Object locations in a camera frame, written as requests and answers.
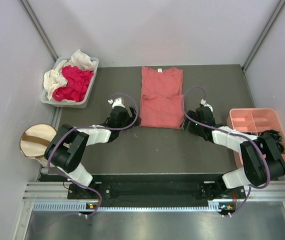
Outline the dark coiled item front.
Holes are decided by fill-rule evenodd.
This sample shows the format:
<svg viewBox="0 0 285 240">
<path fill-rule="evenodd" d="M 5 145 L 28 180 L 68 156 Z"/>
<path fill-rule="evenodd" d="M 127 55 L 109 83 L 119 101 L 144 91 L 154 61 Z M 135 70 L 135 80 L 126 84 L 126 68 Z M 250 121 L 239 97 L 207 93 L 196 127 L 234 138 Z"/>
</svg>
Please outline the dark coiled item front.
<svg viewBox="0 0 285 240">
<path fill-rule="evenodd" d="M 278 147 L 280 153 L 283 153 L 285 151 L 285 147 L 282 144 L 282 139 L 283 138 L 281 136 L 277 136 L 275 139 L 275 142 L 277 144 L 277 147 Z"/>
</svg>

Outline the magenta t-shirt in bin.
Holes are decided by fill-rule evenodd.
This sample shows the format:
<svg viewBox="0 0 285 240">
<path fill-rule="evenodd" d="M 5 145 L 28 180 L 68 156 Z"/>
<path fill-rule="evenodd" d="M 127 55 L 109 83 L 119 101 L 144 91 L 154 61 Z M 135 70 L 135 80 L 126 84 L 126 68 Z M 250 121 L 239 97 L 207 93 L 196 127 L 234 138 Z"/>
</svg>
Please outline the magenta t-shirt in bin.
<svg viewBox="0 0 285 240">
<path fill-rule="evenodd" d="M 77 66 L 65 66 L 62 68 L 62 76 L 67 80 L 66 86 L 57 88 L 52 96 L 54 100 L 81 102 L 84 100 L 94 71 L 81 70 Z"/>
</svg>

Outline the dark coiled item back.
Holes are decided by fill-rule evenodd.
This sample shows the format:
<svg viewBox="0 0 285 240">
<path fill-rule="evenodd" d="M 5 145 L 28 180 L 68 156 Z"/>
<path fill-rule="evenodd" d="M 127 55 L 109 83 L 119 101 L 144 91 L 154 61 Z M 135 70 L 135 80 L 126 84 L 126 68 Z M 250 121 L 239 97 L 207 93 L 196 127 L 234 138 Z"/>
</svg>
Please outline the dark coiled item back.
<svg viewBox="0 0 285 240">
<path fill-rule="evenodd" d="M 273 138 L 276 139 L 282 138 L 280 132 L 274 129 L 264 130 L 259 134 L 259 136 L 267 136 L 267 135 L 272 136 Z"/>
</svg>

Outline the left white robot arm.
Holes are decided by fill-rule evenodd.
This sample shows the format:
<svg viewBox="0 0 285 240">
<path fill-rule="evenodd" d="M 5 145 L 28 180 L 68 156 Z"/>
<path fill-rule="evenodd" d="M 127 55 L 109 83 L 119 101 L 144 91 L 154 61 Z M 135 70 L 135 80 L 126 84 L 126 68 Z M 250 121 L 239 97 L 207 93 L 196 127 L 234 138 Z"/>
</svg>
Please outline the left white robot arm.
<svg viewBox="0 0 285 240">
<path fill-rule="evenodd" d="M 102 197 L 93 184 L 93 176 L 81 163 L 86 147 L 111 143 L 121 131 L 139 126 L 140 123 L 135 107 L 127 109 L 120 104 L 112 107 L 109 117 L 102 124 L 87 127 L 62 125 L 44 152 L 48 172 L 70 180 L 84 198 L 97 194 L 100 200 Z"/>
</svg>

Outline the dark coiled item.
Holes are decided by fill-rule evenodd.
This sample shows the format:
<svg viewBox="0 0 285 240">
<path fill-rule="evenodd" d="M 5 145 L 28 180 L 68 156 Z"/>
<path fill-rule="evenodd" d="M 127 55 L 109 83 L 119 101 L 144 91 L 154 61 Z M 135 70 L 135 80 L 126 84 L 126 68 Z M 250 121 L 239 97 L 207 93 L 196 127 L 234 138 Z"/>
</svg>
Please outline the dark coiled item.
<svg viewBox="0 0 285 240">
<path fill-rule="evenodd" d="M 272 136 L 273 138 L 276 139 L 282 138 L 280 132 L 274 129 L 264 130 L 259 134 L 259 136 L 267 136 L 267 135 Z"/>
<path fill-rule="evenodd" d="M 277 147 L 278 147 L 280 153 L 283 153 L 285 151 L 285 147 L 282 144 L 282 139 L 283 138 L 281 136 L 277 136 L 275 139 L 275 142 L 277 144 Z"/>
</svg>

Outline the pink divided organizer tray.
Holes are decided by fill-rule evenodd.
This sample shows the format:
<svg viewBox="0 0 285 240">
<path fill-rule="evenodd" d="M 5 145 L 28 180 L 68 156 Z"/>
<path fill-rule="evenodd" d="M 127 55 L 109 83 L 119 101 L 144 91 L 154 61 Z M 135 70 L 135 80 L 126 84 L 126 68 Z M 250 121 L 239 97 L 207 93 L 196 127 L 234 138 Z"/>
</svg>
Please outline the pink divided organizer tray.
<svg viewBox="0 0 285 240">
<path fill-rule="evenodd" d="M 285 131 L 279 121 L 276 111 L 272 108 L 234 108 L 229 111 L 228 127 L 252 135 L 259 135 L 265 130 L 276 130 L 282 136 L 281 143 L 284 152 L 281 153 L 285 161 Z"/>
</svg>

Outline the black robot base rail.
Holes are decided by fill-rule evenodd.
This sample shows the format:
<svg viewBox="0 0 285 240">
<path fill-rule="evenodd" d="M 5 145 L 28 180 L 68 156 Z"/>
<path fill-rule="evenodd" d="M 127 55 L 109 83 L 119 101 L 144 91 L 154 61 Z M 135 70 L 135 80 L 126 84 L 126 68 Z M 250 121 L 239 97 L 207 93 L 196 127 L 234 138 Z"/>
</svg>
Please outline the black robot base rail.
<svg viewBox="0 0 285 240">
<path fill-rule="evenodd" d="M 244 187 L 217 194 L 215 180 L 220 173 L 163 173 L 163 174 L 95 174 L 93 185 L 102 196 L 102 207 L 206 207 L 211 200 L 228 202 L 245 198 Z M 73 183 L 69 186 L 69 200 L 95 200 Z"/>
</svg>

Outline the round cream fabric basket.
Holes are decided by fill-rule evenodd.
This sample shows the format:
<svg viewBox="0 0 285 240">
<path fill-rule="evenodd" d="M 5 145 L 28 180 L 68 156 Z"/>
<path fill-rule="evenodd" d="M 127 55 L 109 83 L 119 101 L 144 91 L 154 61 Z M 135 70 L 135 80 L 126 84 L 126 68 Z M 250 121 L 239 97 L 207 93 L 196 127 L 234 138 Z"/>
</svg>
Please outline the round cream fabric basket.
<svg viewBox="0 0 285 240">
<path fill-rule="evenodd" d="M 48 160 L 45 158 L 45 151 L 56 134 L 56 129 L 49 124 L 32 125 L 20 138 L 20 151 L 26 158 L 35 159 L 43 167 L 47 167 Z"/>
</svg>

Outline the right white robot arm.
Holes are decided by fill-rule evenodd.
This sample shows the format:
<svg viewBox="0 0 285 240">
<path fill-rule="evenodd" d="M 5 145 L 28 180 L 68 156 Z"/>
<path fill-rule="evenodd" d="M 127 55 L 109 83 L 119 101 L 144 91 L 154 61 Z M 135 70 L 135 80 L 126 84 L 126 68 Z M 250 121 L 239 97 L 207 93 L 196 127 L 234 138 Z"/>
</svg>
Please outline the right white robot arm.
<svg viewBox="0 0 285 240">
<path fill-rule="evenodd" d="M 218 124 L 206 105 L 183 113 L 184 131 L 241 155 L 241 168 L 224 173 L 214 181 L 214 190 L 220 197 L 227 198 L 235 188 L 243 186 L 261 189 L 285 176 L 285 160 L 272 136 L 246 134 Z"/>
</svg>

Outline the salmon pink t-shirt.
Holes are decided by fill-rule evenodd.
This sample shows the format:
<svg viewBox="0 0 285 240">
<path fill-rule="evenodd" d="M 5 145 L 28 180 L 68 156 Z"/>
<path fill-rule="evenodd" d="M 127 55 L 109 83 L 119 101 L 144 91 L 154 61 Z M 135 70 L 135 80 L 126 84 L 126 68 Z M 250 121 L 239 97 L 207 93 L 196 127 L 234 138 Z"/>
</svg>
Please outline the salmon pink t-shirt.
<svg viewBox="0 0 285 240">
<path fill-rule="evenodd" d="M 141 68 L 140 118 L 142 127 L 179 129 L 184 113 L 182 69 Z"/>
</svg>

